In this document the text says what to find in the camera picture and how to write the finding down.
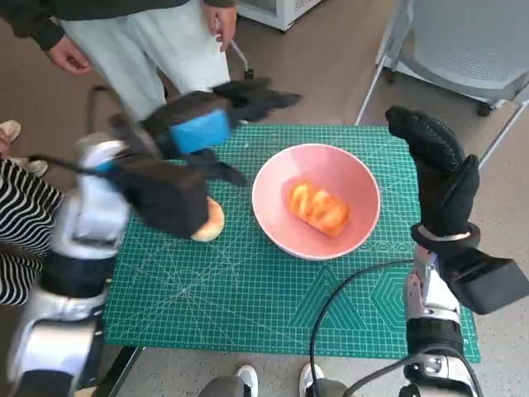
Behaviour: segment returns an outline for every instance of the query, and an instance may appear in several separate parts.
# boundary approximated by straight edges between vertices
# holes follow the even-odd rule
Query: white pants
[[[183,6],[94,21],[60,21],[66,34],[138,120],[165,103],[160,68],[180,93],[230,79],[199,0]]]

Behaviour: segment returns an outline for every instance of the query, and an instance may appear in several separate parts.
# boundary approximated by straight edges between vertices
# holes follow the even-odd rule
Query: white sneaker
[[[2,130],[4,134],[6,134],[6,137],[7,139],[9,139],[10,142],[13,142],[20,135],[22,126],[19,122],[9,120],[8,122],[0,123],[0,130]]]
[[[318,364],[314,364],[314,369],[316,370],[316,379],[322,379],[324,377],[322,368]],[[312,383],[314,380],[312,379],[311,363],[308,362],[299,376],[299,397],[305,397],[307,389],[312,386]]]
[[[38,177],[44,175],[48,170],[48,163],[44,160],[28,161],[27,157],[10,157],[9,160]]]
[[[257,379],[257,371],[253,366],[242,366],[237,370],[235,375],[239,376],[245,385],[251,389],[251,397],[257,397],[259,391],[259,379]]]

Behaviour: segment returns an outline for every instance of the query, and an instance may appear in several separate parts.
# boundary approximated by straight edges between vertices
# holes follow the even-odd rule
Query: bread
[[[297,182],[288,192],[288,210],[330,237],[337,237],[349,222],[346,203],[310,181]]]
[[[210,242],[216,239],[224,228],[224,212],[222,211],[222,207],[211,197],[207,198],[207,210],[209,212],[209,220],[191,236],[197,242]]]

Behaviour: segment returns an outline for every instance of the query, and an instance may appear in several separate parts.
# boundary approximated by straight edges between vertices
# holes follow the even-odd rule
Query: gray chair
[[[486,150],[484,164],[529,104],[528,15],[527,0],[397,0],[355,125],[384,69],[484,101],[482,115],[512,101],[517,110]]]

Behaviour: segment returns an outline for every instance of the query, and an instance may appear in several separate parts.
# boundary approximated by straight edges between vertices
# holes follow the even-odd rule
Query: green cutting mat
[[[382,208],[371,238],[337,260],[293,258],[260,230],[250,187],[213,183],[212,196],[226,214],[224,232],[214,242],[178,240],[131,221],[106,310],[108,343],[307,354],[316,316],[342,280],[356,270],[412,256],[409,227],[419,219],[416,175],[406,145],[386,128],[250,126],[217,153],[253,179],[272,155],[306,142],[348,150],[373,171]],[[403,356],[407,272],[402,266],[354,282],[324,320],[317,352]],[[467,310],[463,330],[468,358],[479,361]]]

